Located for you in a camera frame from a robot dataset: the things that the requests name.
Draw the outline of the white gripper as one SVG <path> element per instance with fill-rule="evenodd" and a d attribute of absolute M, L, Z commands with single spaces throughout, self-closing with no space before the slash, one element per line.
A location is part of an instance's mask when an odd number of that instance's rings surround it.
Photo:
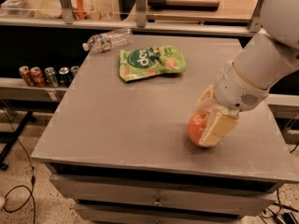
<path fill-rule="evenodd" d="M 254 109 L 269 95 L 269 90 L 260 89 L 228 62 L 218 73 L 215 86 L 209 85 L 194 105 L 194 110 L 209 111 L 217 103 L 240 112 Z M 214 109 L 207 120 L 199 139 L 201 147 L 214 147 L 239 122 L 238 113 Z"/>

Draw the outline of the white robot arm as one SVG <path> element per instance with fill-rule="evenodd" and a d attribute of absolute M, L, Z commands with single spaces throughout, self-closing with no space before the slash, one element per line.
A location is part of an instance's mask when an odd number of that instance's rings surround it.
<path fill-rule="evenodd" d="M 235 128 L 239 114 L 254 109 L 283 77 L 298 70 L 299 0 L 264 0 L 255 34 L 225 65 L 196 102 L 188 136 L 214 147 Z"/>

